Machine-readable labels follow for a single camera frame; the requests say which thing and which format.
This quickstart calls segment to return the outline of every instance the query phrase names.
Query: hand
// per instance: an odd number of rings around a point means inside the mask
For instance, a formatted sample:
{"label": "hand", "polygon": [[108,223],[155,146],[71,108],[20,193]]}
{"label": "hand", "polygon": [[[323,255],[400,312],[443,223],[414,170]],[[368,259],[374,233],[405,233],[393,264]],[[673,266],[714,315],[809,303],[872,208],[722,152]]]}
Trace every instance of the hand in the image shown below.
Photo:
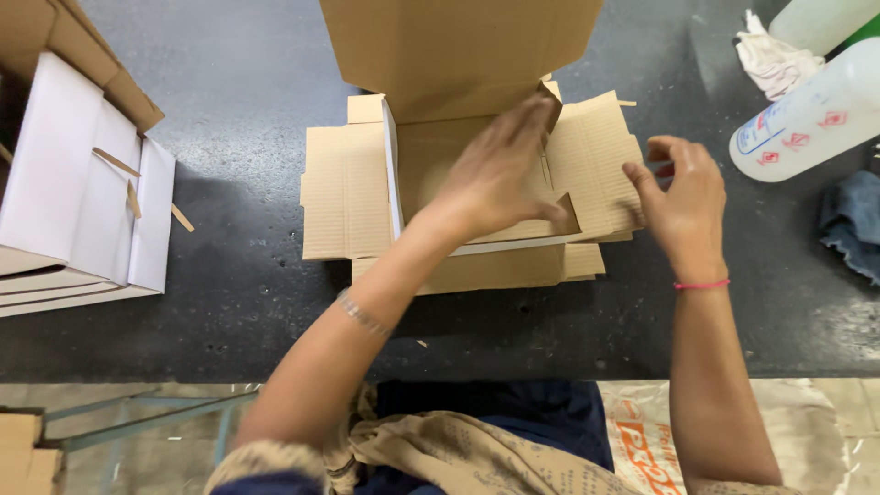
{"label": "hand", "polygon": [[648,140],[648,161],[668,161],[657,177],[673,177],[667,192],[644,165],[625,163],[623,172],[639,192],[642,211],[657,244],[682,284],[728,277],[722,256],[722,217],[727,195],[718,165],[702,144],[672,136]]}
{"label": "hand", "polygon": [[465,148],[418,216],[449,225],[462,244],[523,220],[564,222],[568,214],[562,207],[523,194],[552,109],[550,99],[535,95],[495,118]]}

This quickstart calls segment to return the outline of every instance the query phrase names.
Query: cardboard box stack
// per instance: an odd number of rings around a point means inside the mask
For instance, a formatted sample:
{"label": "cardboard box stack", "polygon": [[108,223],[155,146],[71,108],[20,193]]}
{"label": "cardboard box stack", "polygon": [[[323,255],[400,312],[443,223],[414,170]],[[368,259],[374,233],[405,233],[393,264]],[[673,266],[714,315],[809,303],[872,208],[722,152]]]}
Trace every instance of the cardboard box stack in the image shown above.
{"label": "cardboard box stack", "polygon": [[605,267],[597,242],[632,239],[641,162],[617,96],[562,105],[542,76],[581,57],[601,0],[321,0],[348,98],[348,125],[310,128],[301,183],[303,258],[350,259],[364,273],[493,118],[539,91],[559,108],[526,187],[571,222],[533,220],[447,258],[421,294],[558,284]]}
{"label": "cardboard box stack", "polygon": [[44,445],[43,431],[41,411],[0,408],[0,493],[63,492],[64,453]]}
{"label": "cardboard box stack", "polygon": [[164,292],[159,109],[75,0],[2,2],[0,74],[0,316]]}

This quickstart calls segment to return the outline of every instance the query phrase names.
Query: table surface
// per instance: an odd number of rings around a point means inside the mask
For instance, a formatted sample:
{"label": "table surface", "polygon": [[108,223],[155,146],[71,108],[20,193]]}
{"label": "table surface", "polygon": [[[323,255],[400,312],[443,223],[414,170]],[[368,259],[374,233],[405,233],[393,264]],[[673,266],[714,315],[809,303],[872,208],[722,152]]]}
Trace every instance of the table surface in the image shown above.
{"label": "table surface", "polygon": [[[818,242],[823,188],[867,146],[788,181],[738,172],[731,134],[767,106],[732,39],[746,8],[784,0],[609,0],[567,102],[616,90],[640,141],[704,143],[727,183],[724,250],[755,377],[880,376],[875,289]],[[84,9],[165,111],[150,136],[178,159],[164,296],[0,320],[0,381],[265,380],[349,283],[350,262],[303,262],[305,128],[342,125],[346,97],[318,2],[87,0]],[[672,274],[646,232],[602,246],[608,274],[555,287],[426,296],[372,379],[665,378]],[[424,348],[416,339],[424,341]]]}

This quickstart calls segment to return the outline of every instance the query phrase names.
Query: person's left hand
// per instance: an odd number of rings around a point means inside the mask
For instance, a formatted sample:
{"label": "person's left hand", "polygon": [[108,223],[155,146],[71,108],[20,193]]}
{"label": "person's left hand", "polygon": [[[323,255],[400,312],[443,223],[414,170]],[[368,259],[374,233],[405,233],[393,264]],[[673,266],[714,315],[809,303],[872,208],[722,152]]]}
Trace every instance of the person's left hand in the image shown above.
{"label": "person's left hand", "polygon": [[451,222],[461,242],[531,219],[564,222],[559,205],[524,196],[553,101],[538,94],[499,115],[461,154],[425,213]]}

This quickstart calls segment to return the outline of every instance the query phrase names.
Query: white plastic bottle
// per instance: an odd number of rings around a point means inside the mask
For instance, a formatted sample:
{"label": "white plastic bottle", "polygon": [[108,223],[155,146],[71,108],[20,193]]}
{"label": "white plastic bottle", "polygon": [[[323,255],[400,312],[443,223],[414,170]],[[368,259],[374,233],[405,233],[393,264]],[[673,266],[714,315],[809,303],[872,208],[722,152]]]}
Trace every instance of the white plastic bottle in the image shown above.
{"label": "white plastic bottle", "polygon": [[770,23],[770,35],[825,56],[880,13],[880,0],[791,0]]}
{"label": "white plastic bottle", "polygon": [[859,41],[730,139],[743,174],[784,181],[880,135],[880,37]]}

